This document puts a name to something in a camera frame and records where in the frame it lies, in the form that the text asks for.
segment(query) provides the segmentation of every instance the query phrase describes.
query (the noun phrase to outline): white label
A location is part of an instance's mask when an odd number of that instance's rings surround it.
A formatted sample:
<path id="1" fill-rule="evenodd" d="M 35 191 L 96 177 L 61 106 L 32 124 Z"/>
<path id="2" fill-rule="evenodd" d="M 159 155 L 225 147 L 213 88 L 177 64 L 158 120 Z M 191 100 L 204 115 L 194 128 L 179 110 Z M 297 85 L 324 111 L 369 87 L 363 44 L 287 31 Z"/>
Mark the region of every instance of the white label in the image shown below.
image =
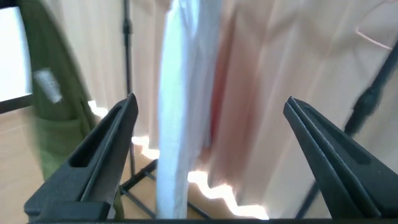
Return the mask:
<path id="1" fill-rule="evenodd" d="M 52 75 L 50 68 L 43 68 L 34 72 L 34 78 L 52 103 L 58 103 L 62 99 L 60 85 Z"/>

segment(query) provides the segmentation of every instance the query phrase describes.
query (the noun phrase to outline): pocket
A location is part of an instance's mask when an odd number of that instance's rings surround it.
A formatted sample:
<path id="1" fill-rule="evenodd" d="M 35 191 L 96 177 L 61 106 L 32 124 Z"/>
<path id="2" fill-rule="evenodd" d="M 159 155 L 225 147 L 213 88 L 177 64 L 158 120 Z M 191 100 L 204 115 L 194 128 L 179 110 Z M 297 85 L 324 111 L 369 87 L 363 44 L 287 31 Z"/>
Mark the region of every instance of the pocket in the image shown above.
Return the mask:
<path id="1" fill-rule="evenodd" d="M 51 121 L 35 118 L 40 166 L 47 180 L 84 139 L 79 119 Z"/>

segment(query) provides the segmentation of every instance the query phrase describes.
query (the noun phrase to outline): curtain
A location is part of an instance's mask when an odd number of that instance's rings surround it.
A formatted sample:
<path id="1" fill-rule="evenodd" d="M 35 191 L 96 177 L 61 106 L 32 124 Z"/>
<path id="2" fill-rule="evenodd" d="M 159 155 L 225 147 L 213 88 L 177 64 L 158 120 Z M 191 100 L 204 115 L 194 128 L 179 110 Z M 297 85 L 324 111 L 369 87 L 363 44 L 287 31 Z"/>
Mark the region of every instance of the curtain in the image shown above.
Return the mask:
<path id="1" fill-rule="evenodd" d="M 110 108 L 126 95 L 122 1 L 47 1 L 76 56 L 92 99 Z M 131 1 L 132 89 L 140 109 L 135 135 L 157 149 L 157 93 L 168 0 Z M 198 168 L 208 185 L 232 186 L 238 205 L 292 218 L 314 178 L 282 114 L 289 96 L 310 103 L 339 127 L 389 53 L 398 3 L 379 0 L 224 0 L 211 103 L 211 146 Z M 355 139 L 394 171 L 398 131 L 396 75 Z M 327 217 L 322 196 L 308 217 Z"/>

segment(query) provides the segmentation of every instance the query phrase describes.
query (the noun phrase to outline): pink wire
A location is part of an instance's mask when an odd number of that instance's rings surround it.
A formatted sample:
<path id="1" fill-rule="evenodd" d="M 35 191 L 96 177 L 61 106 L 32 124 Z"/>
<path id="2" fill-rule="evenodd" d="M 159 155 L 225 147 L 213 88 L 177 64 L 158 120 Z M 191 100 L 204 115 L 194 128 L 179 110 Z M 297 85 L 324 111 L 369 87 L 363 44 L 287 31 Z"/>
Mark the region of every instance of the pink wire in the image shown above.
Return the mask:
<path id="1" fill-rule="evenodd" d="M 380 42 L 368 37 L 367 35 L 363 34 L 361 31 L 359 31 L 359 27 L 360 27 L 361 23 L 367 18 L 367 16 L 371 12 L 373 12 L 375 9 L 377 9 L 379 6 L 381 6 L 382 4 L 384 4 L 386 2 L 393 3 L 393 2 L 396 2 L 396 1 L 397 0 L 384 0 L 384 1 L 380 2 L 379 4 L 375 5 L 368 13 L 365 14 L 363 19 L 359 22 L 358 26 L 355 28 L 355 33 L 357 33 L 359 36 L 361 36 L 362 38 L 364 38 L 365 40 L 367 40 L 367 41 L 369 41 L 369 42 L 371 42 L 373 44 L 376 44 L 376 45 L 378 45 L 378 46 L 380 46 L 380 47 L 382 47 L 384 49 L 387 49 L 387 50 L 392 50 L 392 47 L 384 45 L 384 44 L 382 44 L 382 43 L 380 43 Z"/>

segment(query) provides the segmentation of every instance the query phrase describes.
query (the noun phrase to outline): black stand base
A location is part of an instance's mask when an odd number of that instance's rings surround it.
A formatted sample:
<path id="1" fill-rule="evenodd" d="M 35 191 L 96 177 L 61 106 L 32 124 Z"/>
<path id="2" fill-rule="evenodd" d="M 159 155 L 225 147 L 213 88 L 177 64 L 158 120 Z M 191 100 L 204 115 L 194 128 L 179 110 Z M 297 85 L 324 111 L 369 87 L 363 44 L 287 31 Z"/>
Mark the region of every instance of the black stand base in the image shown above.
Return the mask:
<path id="1" fill-rule="evenodd" d="M 152 180 L 156 180 L 156 177 L 151 174 L 156 169 L 157 165 L 157 159 L 150 162 L 147 166 L 142 168 L 138 173 L 134 174 L 131 176 L 129 180 L 127 180 L 125 183 L 120 185 L 120 193 L 121 195 L 127 196 L 132 202 L 134 202 L 139 208 L 141 208 L 146 214 L 148 214 L 151 218 L 155 219 L 156 215 L 154 212 L 152 212 L 149 208 L 147 208 L 137 197 L 135 197 L 133 194 L 129 192 L 129 190 L 138 184 L 143 178 L 149 177 Z M 190 202 L 188 202 L 188 207 L 197 212 L 199 215 L 201 215 L 205 219 L 211 219 L 205 212 L 200 210 L 198 207 L 192 205 Z"/>

